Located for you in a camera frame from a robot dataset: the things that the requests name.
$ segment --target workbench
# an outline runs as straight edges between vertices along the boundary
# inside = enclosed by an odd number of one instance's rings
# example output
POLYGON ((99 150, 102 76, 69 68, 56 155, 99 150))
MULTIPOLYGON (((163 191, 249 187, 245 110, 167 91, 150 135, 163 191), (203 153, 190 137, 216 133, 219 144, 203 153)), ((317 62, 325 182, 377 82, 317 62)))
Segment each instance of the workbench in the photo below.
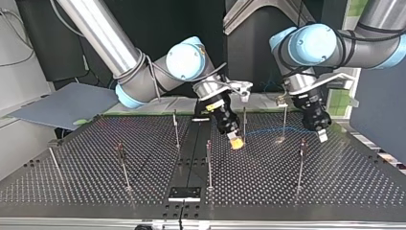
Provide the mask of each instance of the workbench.
POLYGON ((248 113, 240 150, 214 121, 176 116, 179 149, 172 116, 99 116, 53 148, 56 160, 45 151, 0 181, 0 227, 405 228, 406 177, 337 124, 321 144, 301 116, 288 113, 279 142, 282 113, 248 113), (185 191, 196 196, 176 200, 185 191))

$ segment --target robotic arm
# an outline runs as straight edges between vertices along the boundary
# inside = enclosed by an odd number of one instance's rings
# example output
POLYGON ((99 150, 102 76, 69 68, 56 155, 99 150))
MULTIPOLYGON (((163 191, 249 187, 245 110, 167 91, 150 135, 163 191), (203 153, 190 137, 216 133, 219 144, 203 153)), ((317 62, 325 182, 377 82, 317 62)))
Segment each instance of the robotic arm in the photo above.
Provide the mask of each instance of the robotic arm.
POLYGON ((406 56, 405 28, 405 1, 370 0, 354 31, 310 24, 272 36, 272 53, 294 105, 304 114, 304 127, 317 131, 320 140, 326 141, 325 129, 331 119, 322 105, 319 87, 335 79, 353 80, 345 74, 318 77, 313 66, 383 69, 397 65, 406 56))
POLYGON ((152 63, 146 54, 132 45, 102 0, 58 2, 118 80, 116 94, 123 105, 136 108, 185 81, 195 82, 193 90, 217 119, 219 131, 227 134, 233 149, 242 148, 239 121, 230 107, 228 92, 233 89, 246 99, 252 84, 221 81, 217 74, 219 68, 214 69, 199 38, 182 41, 166 56, 152 63))

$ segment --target metal bracket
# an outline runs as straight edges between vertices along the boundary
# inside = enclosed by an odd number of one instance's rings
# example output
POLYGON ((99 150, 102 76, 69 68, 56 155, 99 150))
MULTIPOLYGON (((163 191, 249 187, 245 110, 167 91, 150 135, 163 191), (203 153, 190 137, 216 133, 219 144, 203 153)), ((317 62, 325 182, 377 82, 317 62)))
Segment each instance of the metal bracket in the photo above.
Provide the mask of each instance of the metal bracket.
POLYGON ((250 99, 250 88, 254 85, 249 81, 238 81, 238 80, 233 80, 230 82, 231 87, 236 89, 239 94, 241 101, 243 103, 248 103, 248 100, 250 99))
POLYGON ((169 202, 200 202, 200 187, 173 187, 170 189, 169 202))
POLYGON ((350 88, 352 88, 355 79, 356 79, 356 77, 353 77, 351 75, 344 74, 344 73, 327 73, 327 74, 321 75, 319 79, 314 81, 309 86, 303 87, 296 91, 289 91, 289 94, 290 95, 303 94, 309 90, 317 88, 317 87, 319 87, 325 83, 328 83, 330 81, 333 81, 333 80, 346 81, 346 83, 345 83, 346 89, 350 89, 350 88))
MULTIPOLYGON (((238 0, 223 19, 224 34, 230 35, 251 14, 263 7, 276 7, 280 9, 296 24, 300 6, 301 0, 238 0)), ((303 5, 300 25, 308 21, 314 21, 314 18, 307 7, 303 5)))

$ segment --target metal rod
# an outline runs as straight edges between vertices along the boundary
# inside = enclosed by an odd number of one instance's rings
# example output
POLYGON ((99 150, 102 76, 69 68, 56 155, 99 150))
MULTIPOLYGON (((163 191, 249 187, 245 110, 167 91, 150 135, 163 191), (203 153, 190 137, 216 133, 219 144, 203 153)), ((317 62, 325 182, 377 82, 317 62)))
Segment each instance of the metal rod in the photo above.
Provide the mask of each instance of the metal rod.
POLYGON ((124 175, 125 175, 125 182, 127 184, 127 189, 128 190, 132 190, 131 185, 129 185, 129 180, 128 180, 128 173, 126 171, 126 167, 125 167, 125 163, 123 162, 123 171, 124 171, 124 175))
POLYGON ((54 163, 55 163, 56 167, 59 169, 59 164, 57 163, 54 150, 52 149, 52 147, 49 147, 48 150, 49 150, 50 153, 51 153, 52 159, 54 160, 54 163))
POLYGON ((209 188, 208 188, 208 190, 212 191, 214 189, 214 187, 213 187, 213 181, 212 181, 212 151, 211 151, 210 140, 207 141, 206 153, 207 153, 206 161, 209 165, 209 188))
POLYGON ((286 117, 287 117, 287 106, 284 108, 283 112, 283 130, 282 130, 282 138, 284 139, 284 132, 286 128, 286 117))
POLYGON ((246 136, 246 125, 247 125, 247 111, 245 107, 243 108, 244 111, 244 143, 246 143, 245 136, 246 136))
POLYGON ((125 166, 125 152, 124 152, 124 143, 122 141, 119 142, 118 146, 117 146, 117 158, 119 160, 119 164, 122 165, 123 167, 123 173, 124 173, 124 177, 125 177, 125 183, 126 183, 126 190, 127 191, 131 191, 131 185, 129 184, 129 179, 128 179, 128 172, 126 170, 126 166, 125 166))
POLYGON ((180 149, 180 144, 179 144, 179 131, 178 131, 178 124, 176 120, 176 109, 173 112, 173 125, 175 126, 175 133, 176 133, 176 147, 180 149))
POLYGON ((304 168, 305 156, 307 155, 307 142, 305 141, 305 139, 302 139, 302 141, 301 141, 299 154, 301 155, 301 167, 299 169, 297 195, 299 195, 299 192, 302 189, 303 168, 304 168))

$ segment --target black cable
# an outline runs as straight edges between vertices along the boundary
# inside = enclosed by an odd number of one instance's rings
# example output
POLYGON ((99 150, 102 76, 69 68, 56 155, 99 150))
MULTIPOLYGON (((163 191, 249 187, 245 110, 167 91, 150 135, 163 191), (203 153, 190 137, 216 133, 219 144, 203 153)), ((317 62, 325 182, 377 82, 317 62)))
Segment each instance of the black cable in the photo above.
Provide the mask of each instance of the black cable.
MULTIPOLYGON (((349 33, 352 35, 352 36, 355 36, 355 32, 354 31, 349 31, 349 33)), ((354 53, 355 53, 355 46, 356 46, 356 40, 352 40, 351 41, 351 48, 350 48, 350 52, 349 52, 349 56, 346 58, 346 60, 344 61, 344 62, 341 62, 340 63, 340 66, 346 66, 349 62, 350 62, 350 60, 352 59, 352 56, 354 55, 354 53)))
POLYGON ((23 62, 26 62, 27 60, 31 59, 34 55, 34 50, 31 51, 30 55, 22 60, 13 62, 13 63, 9 63, 9 64, 1 64, 0 67, 7 67, 7 66, 12 66, 12 65, 17 65, 17 64, 21 64, 23 62))
POLYGON ((298 27, 301 26, 301 15, 302 15, 303 8, 304 8, 304 0, 301 1, 301 5, 299 7, 298 27))
POLYGON ((347 45, 346 45, 346 41, 344 40, 344 38, 343 38, 343 36, 341 35, 341 33, 338 32, 338 31, 335 30, 335 29, 332 29, 332 30, 335 32, 336 36, 337 36, 338 39, 340 40, 341 47, 342 47, 342 50, 343 50, 343 54, 341 55, 341 61, 340 61, 340 63, 339 63, 337 66, 335 66, 335 67, 332 68, 333 70, 335 70, 335 69, 338 69, 338 68, 342 67, 343 64, 346 62, 346 58, 347 58, 347 45))
POLYGON ((339 34, 342 37, 347 38, 347 39, 351 39, 351 40, 367 41, 367 42, 379 42, 379 41, 387 41, 387 40, 395 39, 395 38, 398 38, 398 37, 400 37, 402 35, 405 35, 406 30, 401 31, 398 34, 394 34, 394 35, 390 35, 390 36, 386 36, 386 37, 374 37, 374 38, 357 37, 357 36, 352 36, 352 35, 342 34, 342 33, 339 33, 339 34))

